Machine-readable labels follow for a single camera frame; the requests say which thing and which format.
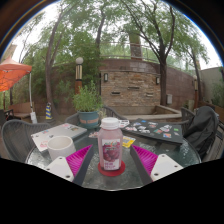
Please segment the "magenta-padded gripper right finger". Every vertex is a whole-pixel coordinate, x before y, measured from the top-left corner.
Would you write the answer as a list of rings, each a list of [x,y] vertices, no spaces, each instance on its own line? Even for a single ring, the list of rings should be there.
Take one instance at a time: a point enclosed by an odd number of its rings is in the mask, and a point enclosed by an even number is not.
[[[171,159],[168,155],[156,155],[136,145],[131,146],[130,155],[135,162],[144,185],[152,183],[182,169],[182,166]]]

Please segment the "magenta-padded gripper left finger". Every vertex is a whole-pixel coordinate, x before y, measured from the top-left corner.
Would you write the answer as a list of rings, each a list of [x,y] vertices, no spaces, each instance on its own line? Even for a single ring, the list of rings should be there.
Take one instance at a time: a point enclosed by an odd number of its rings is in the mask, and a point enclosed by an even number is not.
[[[89,145],[68,157],[59,156],[46,167],[46,170],[81,186],[93,155],[93,146]]]

